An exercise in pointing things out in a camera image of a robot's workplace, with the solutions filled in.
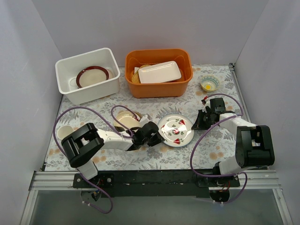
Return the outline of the dark red rimmed plate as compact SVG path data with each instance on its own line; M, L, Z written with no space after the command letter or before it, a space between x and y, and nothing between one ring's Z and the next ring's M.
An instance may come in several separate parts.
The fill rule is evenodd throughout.
M109 72L100 66L90 66L80 71L76 77L78 88L88 87L109 79Z

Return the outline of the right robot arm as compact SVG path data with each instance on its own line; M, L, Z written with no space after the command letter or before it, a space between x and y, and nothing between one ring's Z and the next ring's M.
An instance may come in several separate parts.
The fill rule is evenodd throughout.
M242 114L228 111L223 98L202 100L203 109L198 111L192 130L203 130L202 140L214 127L222 127L235 136L234 156L216 163L211 173L203 174L191 170L198 176L212 178L217 186L223 186L229 178L236 177L248 169L273 165L275 154L270 128L256 125L242 118Z

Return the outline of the pink plate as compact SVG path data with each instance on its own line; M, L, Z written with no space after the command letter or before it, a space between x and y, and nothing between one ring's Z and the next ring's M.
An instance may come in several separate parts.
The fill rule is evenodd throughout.
M108 79L109 79L109 80L110 80L110 79L113 79L113 78L115 77L114 72L113 72L110 68L106 68L106 70L107 70L107 72L108 72L108 74L109 74Z

